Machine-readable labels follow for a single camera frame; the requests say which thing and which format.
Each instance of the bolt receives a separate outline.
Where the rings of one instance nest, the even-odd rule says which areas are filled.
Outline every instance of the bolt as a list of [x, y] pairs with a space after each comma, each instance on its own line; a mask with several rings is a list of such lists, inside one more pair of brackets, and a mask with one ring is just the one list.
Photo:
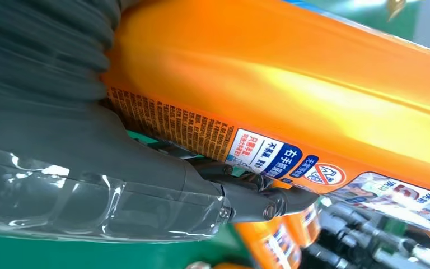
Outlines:
[[229, 216], [230, 216], [230, 210], [228, 208], [226, 208], [226, 207], [223, 207], [220, 210], [220, 217], [222, 217], [224, 219], [227, 219]]
[[274, 218], [275, 213], [276, 213], [276, 208], [273, 205], [268, 205], [263, 211], [264, 219], [270, 220]]
[[233, 166], [225, 165], [225, 167], [223, 168], [223, 173], [226, 175], [231, 175], [231, 173], [233, 173]]

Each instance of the orange container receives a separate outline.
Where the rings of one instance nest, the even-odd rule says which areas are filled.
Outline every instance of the orange container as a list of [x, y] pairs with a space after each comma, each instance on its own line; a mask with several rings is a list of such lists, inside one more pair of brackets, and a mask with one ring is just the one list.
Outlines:
[[[275, 181], [273, 187], [288, 189], [291, 186], [280, 181]], [[307, 248], [319, 237], [321, 226], [315, 204], [297, 214], [281, 218], [289, 235], [299, 244], [299, 247]]]
[[267, 222], [239, 223], [235, 228], [261, 268], [299, 267], [301, 250], [290, 237], [281, 217]]
[[429, 210], [428, 49], [280, 0], [160, 0], [125, 14], [109, 58], [128, 129], [387, 214]]

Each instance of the transparent plastic shield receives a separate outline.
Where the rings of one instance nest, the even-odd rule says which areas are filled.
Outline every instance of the transparent plastic shield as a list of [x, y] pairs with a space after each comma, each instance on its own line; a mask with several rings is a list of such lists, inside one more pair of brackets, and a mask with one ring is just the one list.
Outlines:
[[221, 196], [71, 171], [0, 150], [0, 235], [110, 242], [200, 240], [215, 235], [229, 215], [228, 200]]

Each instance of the blue label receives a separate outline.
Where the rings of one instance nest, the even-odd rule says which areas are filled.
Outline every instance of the blue label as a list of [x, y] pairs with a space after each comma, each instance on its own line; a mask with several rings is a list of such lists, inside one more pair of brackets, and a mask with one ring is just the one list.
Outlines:
[[319, 161], [319, 157], [316, 155], [308, 155], [304, 161], [294, 170], [290, 176], [293, 178], [300, 178], [304, 174], [306, 174], [307, 171], [309, 171], [314, 165]]
[[298, 147], [284, 144], [262, 174], [272, 178], [280, 178], [296, 166], [301, 158], [302, 151]]

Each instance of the white label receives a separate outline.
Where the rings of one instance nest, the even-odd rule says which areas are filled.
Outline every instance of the white label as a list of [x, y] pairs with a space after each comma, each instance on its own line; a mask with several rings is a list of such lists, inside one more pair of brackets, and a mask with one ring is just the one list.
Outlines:
[[283, 145], [269, 137], [238, 129], [225, 162], [259, 174], [271, 164]]

